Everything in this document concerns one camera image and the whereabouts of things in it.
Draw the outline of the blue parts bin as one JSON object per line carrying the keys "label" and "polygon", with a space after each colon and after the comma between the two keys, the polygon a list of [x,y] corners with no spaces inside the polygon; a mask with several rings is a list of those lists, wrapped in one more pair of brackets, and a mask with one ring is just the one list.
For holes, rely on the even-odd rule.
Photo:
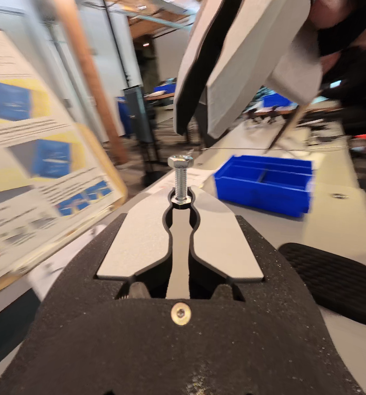
{"label": "blue parts bin", "polygon": [[[257,180],[264,169],[262,183]],[[312,162],[268,156],[232,156],[213,175],[219,200],[301,218],[312,197]]]}

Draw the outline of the blue storage bin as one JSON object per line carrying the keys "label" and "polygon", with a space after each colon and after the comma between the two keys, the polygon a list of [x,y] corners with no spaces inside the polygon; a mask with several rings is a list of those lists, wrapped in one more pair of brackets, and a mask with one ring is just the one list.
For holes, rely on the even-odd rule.
{"label": "blue storage bin", "polygon": [[272,107],[290,107],[292,105],[295,105],[296,103],[293,101],[290,101],[289,99],[285,98],[284,96],[281,96],[278,93],[273,93],[269,94],[266,96],[263,96],[261,99],[261,108],[272,108]]}

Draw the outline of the black textured rubber pad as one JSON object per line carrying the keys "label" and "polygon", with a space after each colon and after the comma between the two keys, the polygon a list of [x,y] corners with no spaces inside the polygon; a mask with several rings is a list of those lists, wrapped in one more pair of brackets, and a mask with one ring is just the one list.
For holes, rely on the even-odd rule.
{"label": "black textured rubber pad", "polygon": [[278,251],[319,306],[366,325],[364,264],[298,243],[283,244]]}

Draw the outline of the silver hex bolt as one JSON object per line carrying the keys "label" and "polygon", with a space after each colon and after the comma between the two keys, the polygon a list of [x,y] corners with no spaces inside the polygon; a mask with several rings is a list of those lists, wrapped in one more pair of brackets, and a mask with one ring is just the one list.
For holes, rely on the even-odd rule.
{"label": "silver hex bolt", "polygon": [[168,158],[167,163],[175,170],[175,195],[181,200],[188,196],[187,170],[193,166],[194,160],[188,155],[173,155]]}

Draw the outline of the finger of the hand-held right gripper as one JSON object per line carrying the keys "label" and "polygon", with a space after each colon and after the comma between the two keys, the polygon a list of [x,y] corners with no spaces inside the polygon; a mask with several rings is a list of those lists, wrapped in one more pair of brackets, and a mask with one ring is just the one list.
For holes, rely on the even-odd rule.
{"label": "finger of the hand-held right gripper", "polygon": [[219,138],[265,84],[311,1],[244,1],[206,84],[207,134]]}
{"label": "finger of the hand-held right gripper", "polygon": [[184,135],[206,91],[210,74],[220,57],[227,33],[242,5],[241,0],[201,3],[190,30],[178,72],[174,95],[174,131]]}

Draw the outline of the person's right hand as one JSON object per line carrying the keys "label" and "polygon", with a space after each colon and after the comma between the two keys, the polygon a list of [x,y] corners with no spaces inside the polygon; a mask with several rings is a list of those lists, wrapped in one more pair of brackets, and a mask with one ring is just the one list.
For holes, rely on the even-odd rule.
{"label": "person's right hand", "polygon": [[313,0],[308,20],[317,30],[330,28],[364,6],[366,0]]}

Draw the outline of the wooden board with printed sheet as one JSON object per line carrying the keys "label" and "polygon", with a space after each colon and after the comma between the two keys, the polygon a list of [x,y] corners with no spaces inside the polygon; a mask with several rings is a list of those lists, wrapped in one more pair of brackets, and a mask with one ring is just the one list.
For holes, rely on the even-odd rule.
{"label": "wooden board with printed sheet", "polygon": [[0,291],[126,199],[96,136],[0,29]]}

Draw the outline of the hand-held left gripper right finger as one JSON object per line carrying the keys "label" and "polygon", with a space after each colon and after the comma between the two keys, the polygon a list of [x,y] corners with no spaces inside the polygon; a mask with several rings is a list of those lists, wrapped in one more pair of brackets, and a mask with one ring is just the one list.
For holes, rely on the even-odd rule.
{"label": "hand-held left gripper right finger", "polygon": [[194,225],[190,247],[196,261],[232,282],[260,282],[264,274],[235,214],[199,187],[190,188]]}

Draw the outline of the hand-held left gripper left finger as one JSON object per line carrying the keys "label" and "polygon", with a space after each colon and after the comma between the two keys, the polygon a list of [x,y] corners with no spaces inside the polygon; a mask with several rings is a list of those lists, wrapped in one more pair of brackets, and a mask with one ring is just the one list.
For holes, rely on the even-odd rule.
{"label": "hand-held left gripper left finger", "polygon": [[116,234],[97,277],[128,280],[164,261],[171,253],[168,214],[173,189],[162,189],[134,205]]}

